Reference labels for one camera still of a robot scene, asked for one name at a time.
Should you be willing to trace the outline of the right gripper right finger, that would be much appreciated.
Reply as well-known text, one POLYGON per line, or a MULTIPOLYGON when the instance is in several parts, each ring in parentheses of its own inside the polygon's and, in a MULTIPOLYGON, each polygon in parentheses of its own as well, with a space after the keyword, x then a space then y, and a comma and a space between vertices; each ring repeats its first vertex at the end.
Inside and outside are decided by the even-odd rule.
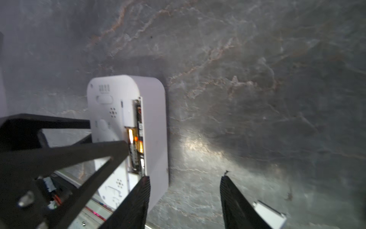
POLYGON ((226 175, 221 178, 220 196, 226 229, 271 229, 226 175))

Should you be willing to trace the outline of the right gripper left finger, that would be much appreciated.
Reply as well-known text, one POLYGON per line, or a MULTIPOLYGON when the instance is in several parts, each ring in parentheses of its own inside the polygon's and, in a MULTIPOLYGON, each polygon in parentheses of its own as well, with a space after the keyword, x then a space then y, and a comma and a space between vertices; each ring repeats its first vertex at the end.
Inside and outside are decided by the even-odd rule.
POLYGON ((101 229, 144 229, 150 201, 150 178, 144 176, 101 229))

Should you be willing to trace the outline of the white alarm device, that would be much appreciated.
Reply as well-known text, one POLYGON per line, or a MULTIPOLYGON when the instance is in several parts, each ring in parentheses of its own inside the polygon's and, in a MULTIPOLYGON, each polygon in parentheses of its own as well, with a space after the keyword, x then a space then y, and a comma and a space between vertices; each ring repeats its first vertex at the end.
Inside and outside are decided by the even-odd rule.
POLYGON ((125 141, 128 157, 99 187, 102 202, 115 210, 143 176, 150 178, 149 208, 169 186, 166 99, 156 78, 118 75, 93 78, 87 87, 93 143, 125 141), (141 101, 143 137, 139 137, 143 173, 132 172, 127 127, 137 128, 135 101, 141 101))

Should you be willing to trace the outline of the AA battery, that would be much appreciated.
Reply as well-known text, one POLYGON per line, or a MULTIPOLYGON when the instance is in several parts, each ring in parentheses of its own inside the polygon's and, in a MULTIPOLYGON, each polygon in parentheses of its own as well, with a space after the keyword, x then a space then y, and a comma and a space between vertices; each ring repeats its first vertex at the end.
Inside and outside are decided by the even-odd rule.
POLYGON ((142 153, 140 152, 140 143, 137 128, 127 127, 127 135, 132 172, 141 175, 143 173, 143 168, 141 164, 142 153))
POLYGON ((143 137, 143 123, 142 123, 142 108, 141 108, 141 101, 135 101, 135 108, 136 108, 136 116, 137 116, 137 127, 138 127, 138 135, 139 137, 143 137))

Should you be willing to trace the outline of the white battery cover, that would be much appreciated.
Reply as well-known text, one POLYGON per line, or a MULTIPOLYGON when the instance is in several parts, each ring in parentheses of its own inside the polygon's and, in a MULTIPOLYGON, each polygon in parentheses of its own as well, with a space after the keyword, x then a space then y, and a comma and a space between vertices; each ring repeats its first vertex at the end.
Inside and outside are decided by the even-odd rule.
POLYGON ((287 216, 284 213, 278 212, 259 200, 253 202, 253 208, 272 229, 282 229, 287 221, 287 216))

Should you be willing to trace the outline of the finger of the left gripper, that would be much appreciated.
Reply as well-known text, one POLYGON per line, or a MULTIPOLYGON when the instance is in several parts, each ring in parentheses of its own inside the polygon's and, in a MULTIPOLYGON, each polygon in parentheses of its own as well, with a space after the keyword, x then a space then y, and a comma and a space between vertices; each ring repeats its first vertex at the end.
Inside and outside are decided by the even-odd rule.
POLYGON ((36 114, 1 118, 1 152, 42 148, 48 142, 43 129, 90 129, 90 121, 36 114))
POLYGON ((66 229, 96 190, 127 158, 124 141, 1 153, 1 228, 66 229), (48 208, 36 178, 98 158, 109 160, 60 207, 48 208))

